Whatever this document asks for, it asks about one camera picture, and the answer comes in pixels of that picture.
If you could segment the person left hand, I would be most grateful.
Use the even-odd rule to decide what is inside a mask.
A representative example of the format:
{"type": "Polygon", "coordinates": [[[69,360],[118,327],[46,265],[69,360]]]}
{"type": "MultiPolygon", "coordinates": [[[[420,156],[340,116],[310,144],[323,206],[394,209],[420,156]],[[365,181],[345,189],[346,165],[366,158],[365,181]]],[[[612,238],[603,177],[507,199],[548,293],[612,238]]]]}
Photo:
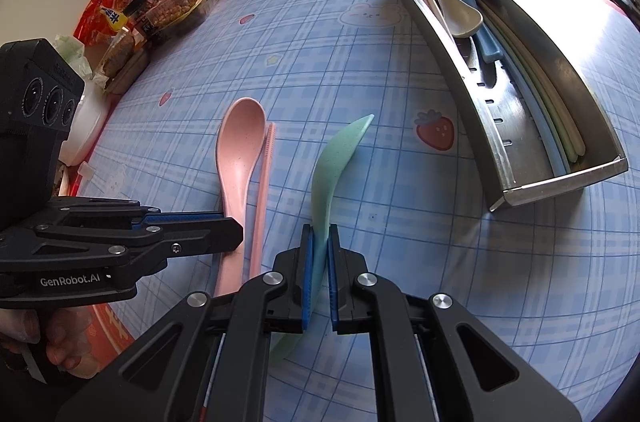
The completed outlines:
{"type": "Polygon", "coordinates": [[[100,369],[86,335],[91,323],[88,307],[59,309],[48,314],[46,322],[31,309],[2,309],[1,346],[18,354],[29,344],[43,342],[51,364],[77,378],[91,379],[100,369]]]}

